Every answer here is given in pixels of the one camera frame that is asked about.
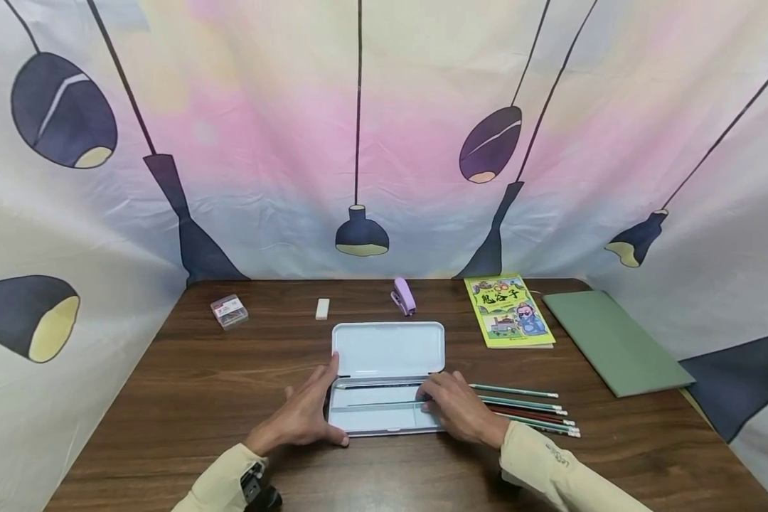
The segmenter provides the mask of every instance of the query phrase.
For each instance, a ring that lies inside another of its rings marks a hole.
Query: book cover
[[[517,348],[555,343],[520,275],[466,278],[464,282],[486,346]]]

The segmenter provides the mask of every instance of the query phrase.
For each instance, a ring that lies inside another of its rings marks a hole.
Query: red pencil
[[[553,424],[567,425],[569,427],[575,426],[575,422],[571,420],[564,420],[560,418],[560,416],[542,415],[534,412],[529,412],[528,410],[510,409],[507,407],[498,407],[496,405],[490,405],[489,409],[492,412],[498,412],[498,413],[501,413],[502,415],[513,415],[513,416],[520,416],[522,418],[528,418],[530,420],[548,421],[548,422],[553,422]]]

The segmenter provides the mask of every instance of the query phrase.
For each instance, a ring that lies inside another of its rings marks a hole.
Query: hand
[[[454,438],[501,448],[509,420],[489,410],[460,372],[433,373],[418,388],[415,398],[427,400],[421,409],[436,416]]]
[[[257,456],[266,457],[271,449],[285,444],[302,446],[321,440],[342,447],[350,444],[350,438],[341,428],[329,425],[324,419],[324,398],[337,374],[338,352],[332,356],[330,366],[316,368],[301,388],[285,388],[285,405],[250,432],[245,446]]]

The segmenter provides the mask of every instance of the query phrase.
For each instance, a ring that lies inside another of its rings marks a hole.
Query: stapler
[[[410,287],[407,286],[404,278],[395,278],[395,289],[390,292],[390,297],[393,298],[393,302],[401,309],[404,316],[415,314],[415,299],[412,298]]]

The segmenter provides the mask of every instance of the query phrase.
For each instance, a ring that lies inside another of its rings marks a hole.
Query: pencil
[[[499,405],[515,405],[517,407],[534,407],[535,409],[539,409],[539,410],[563,410],[563,408],[560,405],[541,404],[540,402],[536,402],[536,401],[510,400],[508,398],[500,398],[500,397],[484,397],[484,395],[478,395],[478,398],[483,400],[484,403],[492,402],[493,404],[499,404]]]
[[[531,418],[525,418],[524,416],[505,415],[503,413],[496,413],[496,414],[498,416],[504,416],[505,418],[511,418],[512,420],[523,421],[527,425],[538,425],[539,427],[549,427],[549,428],[562,428],[562,430],[566,430],[567,432],[580,431],[580,428],[578,427],[553,424],[553,422],[549,422],[549,421],[533,420]]]
[[[515,388],[503,388],[501,386],[487,386],[486,384],[469,384],[472,389],[478,389],[480,391],[491,391],[494,393],[509,393],[510,395],[528,395],[528,397],[539,398],[558,398],[560,395],[557,393],[549,393],[545,391],[531,391],[529,389],[515,389]]]
[[[423,382],[379,383],[379,384],[336,384],[336,389],[417,388],[421,384],[423,384]]]
[[[520,416],[502,415],[502,414],[498,414],[498,415],[499,416],[504,416],[504,418],[508,418],[508,419],[510,419],[512,421],[522,422],[522,424],[524,424],[526,426],[538,428],[539,430],[560,433],[560,434],[571,436],[571,437],[580,437],[580,430],[579,430],[579,428],[564,427],[562,425],[547,424],[547,422],[545,422],[545,421],[528,420],[528,419],[522,418]]]
[[[504,415],[515,415],[515,416],[523,416],[524,418],[529,418],[530,420],[541,420],[541,421],[549,421],[554,422],[555,424],[562,424],[567,426],[577,426],[575,422],[572,420],[566,420],[565,418],[561,418],[561,416],[549,416],[540,414],[537,412],[531,412],[528,410],[519,410],[519,409],[510,409],[508,407],[498,407],[490,406],[489,410],[491,410],[494,413],[501,413]]]
[[[418,405],[422,404],[422,400],[406,400],[406,401],[375,401],[369,404],[347,404],[347,405],[338,405],[335,407],[335,409],[342,409],[345,407],[372,407],[374,405]]]
[[[493,401],[489,397],[481,398],[481,401],[484,402],[487,405],[503,405],[504,407],[512,407],[514,409],[524,409],[524,410],[534,410],[538,413],[548,413],[551,415],[558,415],[558,416],[568,416],[569,413],[566,410],[556,410],[556,409],[548,409],[546,407],[540,407],[538,405],[513,405],[513,404],[505,404],[502,401]]]

